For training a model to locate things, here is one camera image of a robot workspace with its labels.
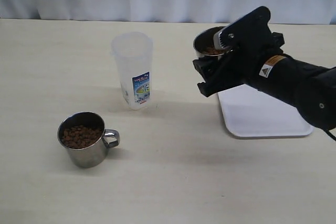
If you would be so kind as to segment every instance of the table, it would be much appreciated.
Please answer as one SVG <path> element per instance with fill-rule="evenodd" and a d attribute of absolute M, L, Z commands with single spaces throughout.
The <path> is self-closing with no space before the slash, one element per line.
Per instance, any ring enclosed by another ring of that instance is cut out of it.
<path fill-rule="evenodd" d="M 199 93 L 193 39 L 217 25 L 0 19 L 1 223 L 334 223 L 332 139 L 234 139 L 217 96 Z M 335 26 L 270 27 L 296 59 L 336 65 Z M 140 111 L 110 55 L 133 30 L 154 40 L 153 102 Z M 91 169 L 56 138 L 79 111 L 121 135 Z"/>

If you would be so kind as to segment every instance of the clear plastic container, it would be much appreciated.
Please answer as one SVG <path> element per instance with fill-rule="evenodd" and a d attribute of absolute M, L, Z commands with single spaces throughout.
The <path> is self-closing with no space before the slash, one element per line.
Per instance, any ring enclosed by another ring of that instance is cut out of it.
<path fill-rule="evenodd" d="M 151 100 L 152 88 L 152 39 L 146 34 L 133 31 L 114 38 L 111 50 L 127 104 L 133 110 L 147 106 Z"/>

